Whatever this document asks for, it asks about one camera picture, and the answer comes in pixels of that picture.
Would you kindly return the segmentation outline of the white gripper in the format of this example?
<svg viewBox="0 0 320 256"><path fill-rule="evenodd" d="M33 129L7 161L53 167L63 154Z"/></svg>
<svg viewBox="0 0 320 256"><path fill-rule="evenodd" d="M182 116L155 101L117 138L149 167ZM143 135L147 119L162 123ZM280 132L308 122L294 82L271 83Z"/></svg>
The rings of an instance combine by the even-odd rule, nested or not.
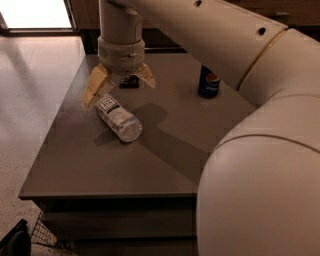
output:
<svg viewBox="0 0 320 256"><path fill-rule="evenodd" d="M114 87L108 70L117 74L134 73L149 87L155 88L156 81L151 69L144 62L145 43L119 45L98 38L98 59L90 74L87 87L82 95L82 109L91 110L95 104Z"/></svg>

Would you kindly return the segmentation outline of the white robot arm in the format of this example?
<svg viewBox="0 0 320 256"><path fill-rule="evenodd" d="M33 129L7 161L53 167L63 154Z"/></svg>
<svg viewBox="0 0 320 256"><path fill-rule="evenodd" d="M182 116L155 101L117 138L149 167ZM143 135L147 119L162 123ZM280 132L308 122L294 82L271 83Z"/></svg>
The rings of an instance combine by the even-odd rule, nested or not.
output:
<svg viewBox="0 0 320 256"><path fill-rule="evenodd" d="M227 0L98 0L90 109L118 75L154 77L150 22L217 74L218 108L240 119L216 144L198 185L200 256L320 256L319 45Z"/></svg>

